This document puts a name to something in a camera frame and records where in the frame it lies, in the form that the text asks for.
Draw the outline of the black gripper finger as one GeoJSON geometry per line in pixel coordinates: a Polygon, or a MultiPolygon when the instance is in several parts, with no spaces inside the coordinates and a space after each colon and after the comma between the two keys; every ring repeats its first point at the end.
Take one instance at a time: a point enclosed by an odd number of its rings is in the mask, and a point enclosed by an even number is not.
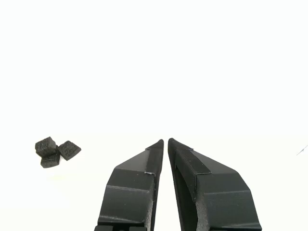
{"type": "Polygon", "coordinates": [[[183,231],[260,231],[251,190],[234,169],[168,140],[183,231]]]}
{"type": "Polygon", "coordinates": [[[116,166],[105,187],[96,231],[152,231],[164,141],[116,166]]]}

